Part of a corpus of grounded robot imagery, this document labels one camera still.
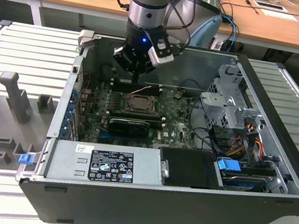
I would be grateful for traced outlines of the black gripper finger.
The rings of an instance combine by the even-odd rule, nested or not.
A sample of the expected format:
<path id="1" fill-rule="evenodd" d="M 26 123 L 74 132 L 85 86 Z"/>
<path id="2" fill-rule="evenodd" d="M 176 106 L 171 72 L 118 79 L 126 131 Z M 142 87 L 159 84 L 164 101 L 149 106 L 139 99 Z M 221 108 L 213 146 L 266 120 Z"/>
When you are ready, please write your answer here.
<path id="1" fill-rule="evenodd" d="M 138 65 L 138 56 L 134 48 L 121 46 L 114 49 L 113 57 L 122 69 L 132 74 L 131 82 L 135 83 Z"/>
<path id="2" fill-rule="evenodd" d="M 138 62 L 137 70 L 136 70 L 136 77 L 135 77 L 135 83 L 137 84 L 139 81 L 139 76 L 141 74 L 150 73 L 155 69 L 151 61 L 147 62 Z"/>

